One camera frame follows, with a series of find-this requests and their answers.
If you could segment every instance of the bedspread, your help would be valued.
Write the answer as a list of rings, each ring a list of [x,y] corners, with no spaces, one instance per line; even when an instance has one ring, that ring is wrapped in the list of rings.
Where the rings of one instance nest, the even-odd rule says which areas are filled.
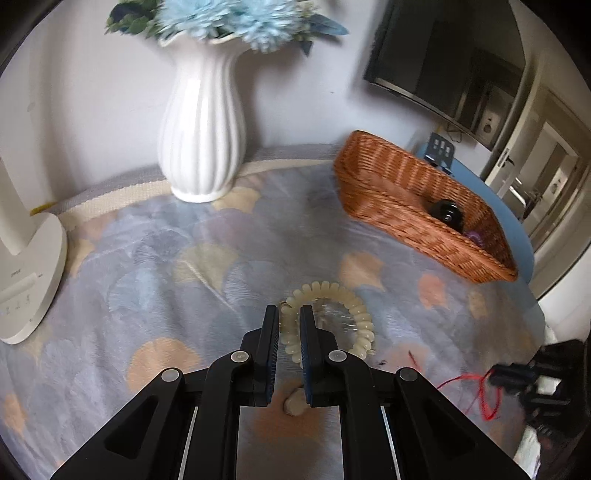
[[[266,305],[314,280],[364,300],[376,330],[372,367],[414,366],[434,384],[527,361],[543,340],[524,283],[471,284],[347,217],[330,164],[263,171],[211,204],[157,196],[69,232],[46,318],[25,342],[0,345],[0,434],[31,479],[47,479],[162,369],[209,366],[260,327]],[[301,383],[280,350],[272,404],[242,409],[241,480],[342,478],[338,410],[283,413]],[[477,385],[443,392],[465,410]],[[515,453],[516,399],[504,397],[490,422],[478,403],[468,416]]]

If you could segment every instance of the white appliance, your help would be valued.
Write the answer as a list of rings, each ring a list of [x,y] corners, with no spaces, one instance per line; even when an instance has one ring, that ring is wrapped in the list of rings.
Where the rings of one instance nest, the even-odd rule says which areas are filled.
[[[0,159],[0,340],[19,343],[37,328],[60,283],[66,245],[55,215],[29,216]]]

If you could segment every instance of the black tv screen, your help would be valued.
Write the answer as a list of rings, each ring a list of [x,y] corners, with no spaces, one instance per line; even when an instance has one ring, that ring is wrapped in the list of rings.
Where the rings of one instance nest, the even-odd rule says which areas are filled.
[[[524,68],[508,0],[390,0],[365,79],[492,149]]]

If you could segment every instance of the ribbed white vase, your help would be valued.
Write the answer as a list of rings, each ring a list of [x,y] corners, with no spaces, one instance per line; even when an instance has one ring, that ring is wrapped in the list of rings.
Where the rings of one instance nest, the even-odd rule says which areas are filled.
[[[246,128],[234,80],[242,39],[198,40],[185,33],[161,41],[177,77],[158,142],[158,162],[185,202],[224,196],[244,160]]]

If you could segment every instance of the brown woven basket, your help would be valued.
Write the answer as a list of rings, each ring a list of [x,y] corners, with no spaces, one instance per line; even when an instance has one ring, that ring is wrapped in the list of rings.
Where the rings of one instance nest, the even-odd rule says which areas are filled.
[[[340,200],[352,217],[382,229],[473,282],[517,279],[515,261],[495,214],[450,176],[361,131],[347,140],[336,159],[335,172]],[[484,249],[419,205],[441,199],[460,206],[464,230],[478,232]]]

